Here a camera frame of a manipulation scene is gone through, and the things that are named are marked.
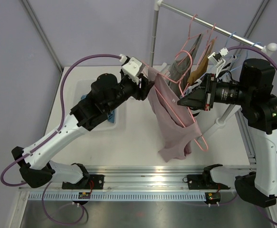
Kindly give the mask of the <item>teal blue tank top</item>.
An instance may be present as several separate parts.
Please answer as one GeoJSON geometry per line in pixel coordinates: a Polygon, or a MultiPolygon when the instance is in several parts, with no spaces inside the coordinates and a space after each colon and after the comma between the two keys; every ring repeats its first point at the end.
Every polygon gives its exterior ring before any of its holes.
{"type": "MultiPolygon", "coordinates": [[[[87,97],[87,94],[81,96],[81,100],[85,99],[87,97]]],[[[115,110],[113,110],[110,114],[107,115],[108,119],[107,121],[114,124],[115,123],[115,110]]]]}

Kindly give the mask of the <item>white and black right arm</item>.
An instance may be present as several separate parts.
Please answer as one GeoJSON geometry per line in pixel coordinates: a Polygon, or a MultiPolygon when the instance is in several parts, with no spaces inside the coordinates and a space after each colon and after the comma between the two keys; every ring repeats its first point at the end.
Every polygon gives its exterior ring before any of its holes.
{"type": "Polygon", "coordinates": [[[200,85],[178,101],[193,110],[208,111],[214,103],[239,105],[250,128],[257,170],[234,179],[240,198],[267,208],[277,200],[277,97],[273,95],[276,70],[267,60],[243,62],[238,82],[221,82],[206,74],[200,85]]]}

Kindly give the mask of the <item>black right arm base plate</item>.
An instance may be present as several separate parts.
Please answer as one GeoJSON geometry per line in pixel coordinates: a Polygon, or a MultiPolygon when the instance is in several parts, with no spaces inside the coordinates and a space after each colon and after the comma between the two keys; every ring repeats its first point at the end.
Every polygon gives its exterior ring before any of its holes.
{"type": "Polygon", "coordinates": [[[217,186],[207,183],[201,174],[188,174],[182,181],[187,184],[189,190],[216,190],[217,186]]]}

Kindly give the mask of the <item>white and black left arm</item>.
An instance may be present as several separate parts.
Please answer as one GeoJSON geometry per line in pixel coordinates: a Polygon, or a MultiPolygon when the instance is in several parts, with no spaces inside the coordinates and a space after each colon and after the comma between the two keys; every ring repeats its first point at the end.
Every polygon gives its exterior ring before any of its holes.
{"type": "Polygon", "coordinates": [[[121,81],[118,81],[113,74],[100,75],[91,84],[90,92],[71,109],[61,125],[39,142],[12,150],[22,178],[31,188],[49,182],[61,182],[64,189],[85,189],[92,185],[84,165],[65,165],[52,161],[52,158],[73,140],[105,122],[108,115],[130,97],[145,100],[154,85],[143,74],[138,76],[138,83],[124,73],[121,76],[121,81]]]}

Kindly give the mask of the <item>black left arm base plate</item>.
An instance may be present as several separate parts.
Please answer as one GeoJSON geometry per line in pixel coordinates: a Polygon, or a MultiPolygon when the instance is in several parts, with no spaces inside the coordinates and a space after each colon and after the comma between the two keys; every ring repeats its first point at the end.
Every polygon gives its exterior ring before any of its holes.
{"type": "Polygon", "coordinates": [[[89,179],[83,178],[76,184],[69,182],[62,183],[64,190],[102,190],[104,185],[105,176],[101,174],[90,174],[89,179]]]}

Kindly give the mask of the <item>mauve pink tank top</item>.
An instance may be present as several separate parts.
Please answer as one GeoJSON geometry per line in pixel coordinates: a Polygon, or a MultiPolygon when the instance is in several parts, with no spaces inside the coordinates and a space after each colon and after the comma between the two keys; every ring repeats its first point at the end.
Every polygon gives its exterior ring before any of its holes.
{"type": "Polygon", "coordinates": [[[201,136],[198,123],[193,120],[186,107],[177,105],[178,96],[159,71],[148,68],[148,79],[154,82],[148,101],[164,140],[164,146],[158,153],[165,162],[172,159],[184,160],[191,153],[191,141],[201,136]]]}

